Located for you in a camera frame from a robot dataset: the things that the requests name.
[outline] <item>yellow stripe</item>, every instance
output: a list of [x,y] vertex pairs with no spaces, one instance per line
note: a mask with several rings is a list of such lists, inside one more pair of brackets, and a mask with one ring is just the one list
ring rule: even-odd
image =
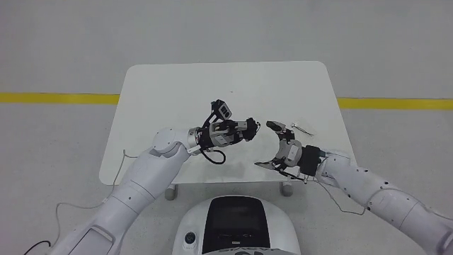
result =
[[453,111],[452,99],[337,98],[340,108]]
[[118,104],[120,95],[101,93],[0,93],[0,103]]
[[[66,103],[116,105],[120,95],[101,93],[0,93],[0,103]],[[337,98],[343,109],[453,111],[453,99]]]

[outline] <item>black cable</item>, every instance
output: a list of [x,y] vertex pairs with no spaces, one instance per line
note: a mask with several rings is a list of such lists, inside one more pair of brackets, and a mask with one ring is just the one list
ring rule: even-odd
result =
[[281,174],[281,175],[283,175],[283,176],[289,176],[289,177],[291,177],[291,179],[297,179],[297,180],[302,180],[302,181],[304,181],[303,178],[297,177],[297,176],[295,176],[294,174],[290,174],[289,172],[286,172],[286,171],[279,171],[278,173]]
[[220,161],[220,162],[218,162],[218,161],[213,161],[210,157],[208,157],[208,156],[205,154],[205,152],[204,152],[202,149],[200,150],[200,152],[201,152],[201,154],[202,154],[203,156],[205,156],[205,158],[206,158],[208,161],[212,162],[213,164],[224,164],[225,161],[227,160],[227,156],[225,155],[225,153],[223,153],[222,151],[219,151],[218,149],[215,149],[213,152],[218,152],[218,153],[220,153],[222,156],[224,156],[223,161]]
[[48,240],[42,240],[41,242],[38,242],[37,244],[35,244],[35,245],[33,245],[32,247],[30,247],[30,249],[29,249],[29,250],[27,250],[27,252],[26,252],[26,253],[24,253],[23,255],[27,255],[27,254],[28,254],[28,252],[30,252],[30,251],[31,251],[31,249],[35,248],[36,246],[38,246],[38,245],[39,245],[39,244],[41,244],[41,243],[47,243],[47,244],[49,244],[49,247],[50,247],[50,241],[48,241]]

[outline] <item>table leg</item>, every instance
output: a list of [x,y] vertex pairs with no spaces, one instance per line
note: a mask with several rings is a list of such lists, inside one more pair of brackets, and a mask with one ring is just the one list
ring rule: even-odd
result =
[[280,182],[280,193],[284,197],[290,197],[293,193],[292,184],[289,181]]
[[170,186],[165,190],[165,199],[172,201],[175,200],[178,195],[178,185],[170,184]]

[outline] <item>black panel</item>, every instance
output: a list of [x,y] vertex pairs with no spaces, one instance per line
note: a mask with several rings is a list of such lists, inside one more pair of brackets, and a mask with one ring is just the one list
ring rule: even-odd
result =
[[202,254],[231,247],[270,248],[268,222],[260,200],[225,196],[211,202]]
[[297,164],[300,166],[300,172],[308,176],[315,176],[318,170],[318,164],[321,163],[319,159],[320,155],[321,150],[318,147],[307,145],[302,149],[302,156]]

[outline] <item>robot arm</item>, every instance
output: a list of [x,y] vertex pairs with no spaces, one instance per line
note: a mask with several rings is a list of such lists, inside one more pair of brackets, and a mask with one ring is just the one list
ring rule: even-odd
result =
[[[362,207],[393,225],[427,254],[453,254],[451,220],[427,209],[419,200],[368,169],[351,166],[347,154],[303,147],[282,123],[267,122],[266,125],[279,136],[280,148],[272,161],[258,162],[258,166],[277,170],[305,183],[308,176],[316,177],[321,183],[339,188]],[[300,167],[304,178],[284,171],[293,166]]]
[[235,122],[230,117],[225,102],[217,100],[212,103],[212,114],[202,127],[189,130],[168,127],[157,132],[152,146],[127,169],[120,185],[98,212],[58,243],[50,254],[118,255],[129,227],[167,189],[190,155],[205,155],[204,151],[213,147],[255,137],[259,123],[252,118]]

